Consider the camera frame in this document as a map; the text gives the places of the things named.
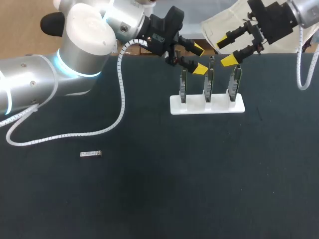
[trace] white cable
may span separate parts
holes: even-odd
[[[122,78],[122,71],[121,71],[121,66],[122,66],[122,58],[123,55],[125,53],[125,51],[127,50],[127,48],[133,44],[141,44],[143,46],[147,46],[146,41],[144,40],[139,40],[139,39],[134,39],[129,41],[128,43],[126,43],[121,52],[119,53],[119,58],[118,58],[118,62],[117,62],[117,71],[118,71],[118,77],[119,77],[119,85],[120,85],[120,90],[121,90],[121,101],[122,101],[122,106],[121,106],[121,111],[120,111],[120,115],[117,118],[117,120],[109,127],[100,130],[100,131],[95,131],[95,132],[88,132],[88,133],[67,133],[67,134],[60,134],[60,135],[56,135],[56,136],[51,136],[51,137],[47,137],[47,138],[43,138],[43,139],[37,139],[37,140],[32,140],[29,142],[25,142],[25,143],[16,143],[13,142],[11,140],[11,134],[13,133],[13,131],[23,122],[25,121],[31,114],[32,111],[28,111],[25,112],[24,115],[20,118],[18,118],[19,120],[9,129],[8,133],[6,134],[6,140],[9,144],[13,145],[13,146],[28,146],[28,145],[34,145],[34,144],[38,144],[38,143],[42,143],[42,142],[46,142],[46,141],[51,141],[51,140],[55,140],[55,139],[59,139],[59,138],[68,138],[68,137],[81,137],[81,136],[94,136],[94,135],[98,135],[98,134],[103,134],[106,133],[112,129],[114,129],[122,120],[122,117],[124,115],[124,111],[125,111],[125,93],[124,93],[124,85],[123,85],[123,78]]]
[[[305,85],[302,85],[301,84],[301,56],[303,51],[304,30],[301,26],[299,28],[300,28],[300,38],[299,38],[299,49],[298,49],[298,56],[297,56],[297,85],[300,90],[304,91],[309,87],[311,80],[313,78],[313,74],[314,74],[317,60],[319,57],[319,45],[311,61],[306,83]]]

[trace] screw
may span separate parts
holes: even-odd
[[[128,30],[129,30],[129,29],[128,29],[127,26],[125,26],[125,25],[121,26],[121,31],[122,31],[122,32],[127,32]]]

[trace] wooden floor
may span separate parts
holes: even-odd
[[[42,17],[54,11],[53,0],[0,0],[0,58],[56,51],[61,39],[40,29]]]

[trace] white stand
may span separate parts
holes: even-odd
[[[182,104],[180,96],[170,97],[170,113],[172,115],[226,114],[244,113],[245,105],[241,94],[237,94],[236,102],[231,102],[228,89],[225,94],[214,94],[211,103],[206,103],[202,95],[187,95],[186,104]]]

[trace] dark mat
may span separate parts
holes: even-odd
[[[90,93],[52,100],[13,139],[112,124],[116,60]],[[16,148],[1,128],[0,238],[318,238],[319,70],[301,92],[295,54],[253,56],[242,66],[244,114],[172,116],[180,68],[126,56],[127,107],[115,130]],[[230,72],[218,64],[215,93],[226,90]],[[188,93],[202,85],[189,76]],[[103,157],[79,158],[93,150]]]

